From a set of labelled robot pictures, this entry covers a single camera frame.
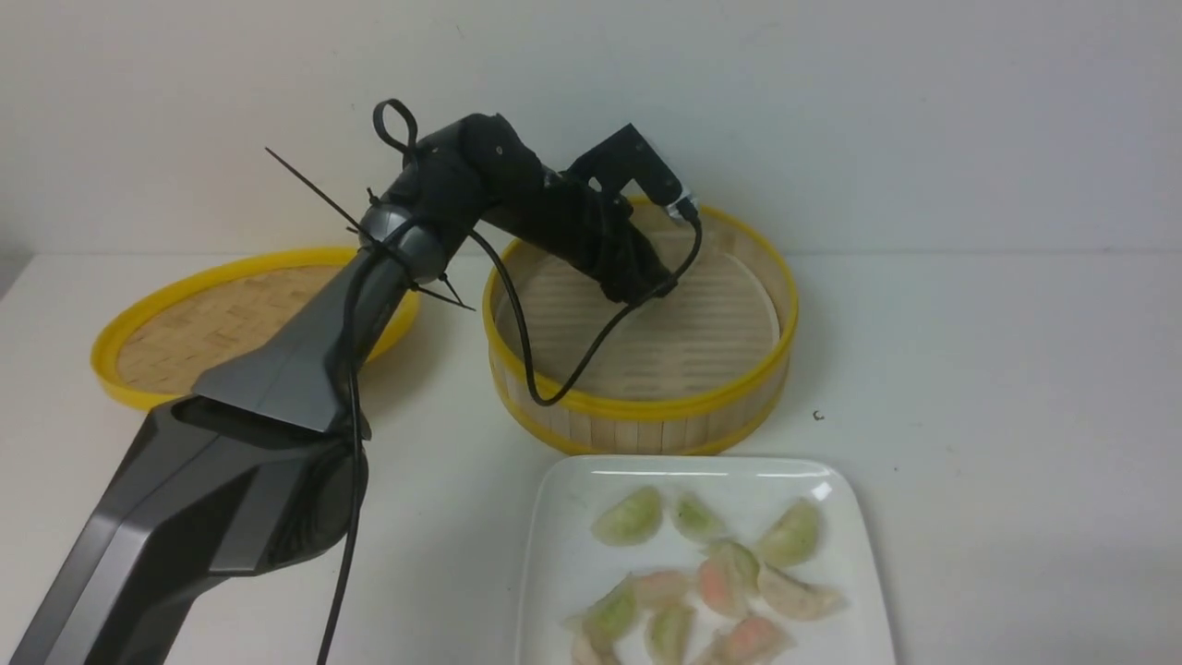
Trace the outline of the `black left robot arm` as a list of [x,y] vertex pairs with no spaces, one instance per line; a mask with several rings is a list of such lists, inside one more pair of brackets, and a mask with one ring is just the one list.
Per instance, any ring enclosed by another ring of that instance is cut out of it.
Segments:
[[372,123],[402,170],[352,220],[358,252],[269,341],[147,413],[14,664],[162,664],[199,595],[343,543],[326,661],[368,484],[358,373],[403,298],[446,282],[481,222],[592,279],[621,315],[682,276],[634,226],[623,189],[638,185],[694,230],[699,211],[634,126],[553,170],[500,115],[421,135],[388,100]]

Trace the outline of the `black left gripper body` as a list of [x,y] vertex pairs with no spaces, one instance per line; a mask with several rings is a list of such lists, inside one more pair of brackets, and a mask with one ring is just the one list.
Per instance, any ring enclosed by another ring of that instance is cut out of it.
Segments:
[[535,185],[499,194],[482,220],[565,261],[595,281],[609,302],[634,306],[670,294],[677,278],[634,226],[632,214],[632,203],[544,169]]

